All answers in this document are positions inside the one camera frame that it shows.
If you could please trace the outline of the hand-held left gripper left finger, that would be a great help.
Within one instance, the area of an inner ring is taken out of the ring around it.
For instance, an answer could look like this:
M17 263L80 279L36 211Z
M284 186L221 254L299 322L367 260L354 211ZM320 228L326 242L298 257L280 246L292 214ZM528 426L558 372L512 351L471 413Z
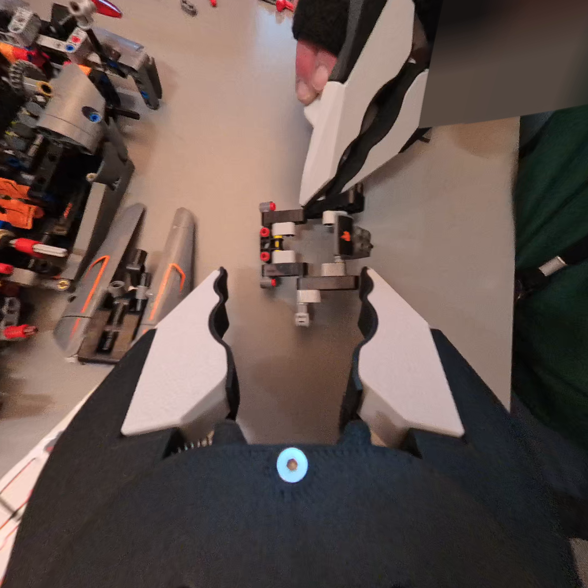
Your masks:
M177 428L205 437L237 417L240 392L226 302L228 273L214 270L156 328L122 423L125 436Z

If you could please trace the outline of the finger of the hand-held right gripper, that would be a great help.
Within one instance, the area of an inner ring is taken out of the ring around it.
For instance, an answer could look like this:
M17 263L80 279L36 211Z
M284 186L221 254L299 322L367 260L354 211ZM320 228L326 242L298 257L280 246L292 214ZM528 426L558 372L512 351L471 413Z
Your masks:
M338 195L354 144L403 79L417 74L413 1L352 1L348 33L337 64L317 100L305 108L313 127L299 203L310 207Z
M398 155L420 127L424 91L429 70L411 73L400 89L378 110L365 133L354 144L342 171L342 190L363 181L372 172Z

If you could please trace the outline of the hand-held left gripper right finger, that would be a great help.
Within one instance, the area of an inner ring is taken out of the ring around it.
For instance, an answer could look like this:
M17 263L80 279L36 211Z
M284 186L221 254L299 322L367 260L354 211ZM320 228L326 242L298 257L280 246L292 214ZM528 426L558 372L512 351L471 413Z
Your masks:
M353 350L340 430L363 421L384 445L409 430L461 438L458 413L432 330L374 269L359 279L362 340Z

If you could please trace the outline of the small black grey lego subassembly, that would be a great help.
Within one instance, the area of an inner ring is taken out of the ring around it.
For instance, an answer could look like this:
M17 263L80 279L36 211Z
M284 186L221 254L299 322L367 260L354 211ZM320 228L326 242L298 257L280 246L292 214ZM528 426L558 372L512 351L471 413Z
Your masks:
M321 197L310 207L278 210L273 201L259 204L260 287L271 290L283 279L296 280L297 327L310 326L311 307L321 302L323 292L358 288L359 277L348 272L348 262L370 257L373 249L370 231L355 221L364 203L364 185L359 182L341 194ZM288 245L299 227L315 220L329 232L332 248L332 260L321 263L319 273L312 273L311 265Z

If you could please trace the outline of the grey orange-striped lego wing panels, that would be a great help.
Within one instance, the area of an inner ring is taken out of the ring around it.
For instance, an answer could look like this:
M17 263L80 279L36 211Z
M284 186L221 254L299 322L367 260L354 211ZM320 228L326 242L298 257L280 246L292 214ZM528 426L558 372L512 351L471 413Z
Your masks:
M196 223L178 208L154 272L148 253L136 248L145 207L131 205L115 219L77 283L55 329L66 359L80 364L117 364L191 292Z

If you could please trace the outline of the large lego vehicle model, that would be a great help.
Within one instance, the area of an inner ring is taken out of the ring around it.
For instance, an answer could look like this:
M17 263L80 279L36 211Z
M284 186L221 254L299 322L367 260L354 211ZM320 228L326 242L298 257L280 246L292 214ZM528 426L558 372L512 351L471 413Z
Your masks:
M114 1L54 1L42 18L1 1L1 350L33 337L23 290L75 289L107 237L134 172L115 78L157 110L162 88L143 45L96 20Z

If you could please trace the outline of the person's right hand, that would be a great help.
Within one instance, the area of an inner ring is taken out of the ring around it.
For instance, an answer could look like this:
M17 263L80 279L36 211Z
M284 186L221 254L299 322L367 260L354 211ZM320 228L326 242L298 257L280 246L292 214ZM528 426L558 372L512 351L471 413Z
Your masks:
M305 107L321 95L336 62L337 56L329 51L305 40L297 42L295 91Z

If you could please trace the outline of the white sticker sheet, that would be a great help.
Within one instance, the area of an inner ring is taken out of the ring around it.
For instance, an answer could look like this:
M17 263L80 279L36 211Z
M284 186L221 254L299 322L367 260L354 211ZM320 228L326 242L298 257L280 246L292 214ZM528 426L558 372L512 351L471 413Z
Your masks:
M55 427L1 479L1 573L8 564L33 488L65 428L62 423Z

